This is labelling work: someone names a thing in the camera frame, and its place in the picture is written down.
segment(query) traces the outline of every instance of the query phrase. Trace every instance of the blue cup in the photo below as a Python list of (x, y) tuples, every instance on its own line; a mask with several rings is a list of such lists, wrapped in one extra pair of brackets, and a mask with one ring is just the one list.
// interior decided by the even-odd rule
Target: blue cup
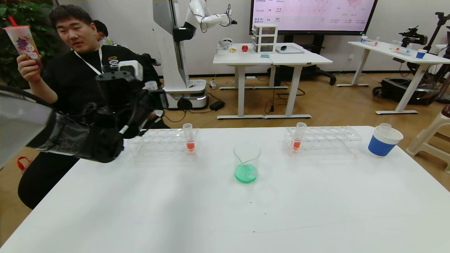
[(418, 50), (418, 51), (417, 51), (416, 58), (423, 59), (423, 57), (425, 56), (426, 53), (427, 53), (426, 50), (423, 50), (423, 49)]
[(377, 156), (386, 156), (402, 139), (403, 134), (394, 128), (377, 126), (370, 140), (369, 150)]

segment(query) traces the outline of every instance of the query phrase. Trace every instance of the man's right hand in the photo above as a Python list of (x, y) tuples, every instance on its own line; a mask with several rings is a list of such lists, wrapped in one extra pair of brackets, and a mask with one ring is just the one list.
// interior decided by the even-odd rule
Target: man's right hand
[(36, 61), (30, 59), (28, 55), (19, 55), (17, 57), (17, 63), (18, 70), (25, 80), (30, 83), (38, 83), (42, 80), (41, 69), (36, 64)]

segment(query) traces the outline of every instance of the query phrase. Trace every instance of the monitor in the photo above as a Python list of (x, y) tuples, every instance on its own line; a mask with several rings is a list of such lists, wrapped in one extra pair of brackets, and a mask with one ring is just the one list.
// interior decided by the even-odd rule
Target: monitor
[(280, 34), (361, 35), (378, 0), (252, 0), (254, 24), (278, 25)]

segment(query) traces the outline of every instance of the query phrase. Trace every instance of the glass beaker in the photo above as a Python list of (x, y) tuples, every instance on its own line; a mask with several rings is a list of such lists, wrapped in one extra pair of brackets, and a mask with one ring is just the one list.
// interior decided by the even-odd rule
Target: glass beaker
[(234, 176), (241, 183), (251, 183), (258, 176), (261, 148), (255, 143), (241, 142), (234, 146)]

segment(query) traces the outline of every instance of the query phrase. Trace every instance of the plastic cup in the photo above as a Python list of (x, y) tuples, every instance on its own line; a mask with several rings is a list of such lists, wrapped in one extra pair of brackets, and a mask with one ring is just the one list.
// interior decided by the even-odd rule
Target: plastic cup
[(5, 27), (3, 29), (8, 34), (19, 54), (28, 55), (31, 59), (36, 60), (40, 68), (43, 67), (39, 59), (39, 52), (34, 43), (33, 35), (30, 31), (30, 26)]
[(391, 51), (397, 51), (400, 49), (401, 41), (392, 41), (391, 45), (389, 46), (389, 50)]
[(389, 152), (403, 139), (403, 134), (390, 127), (389, 124), (382, 124), (375, 127), (372, 139), (369, 143), (369, 150), (377, 156), (387, 156)]
[(419, 49), (419, 50), (417, 50), (416, 58), (423, 59), (423, 57), (425, 56), (426, 53), (427, 53), (426, 50)]

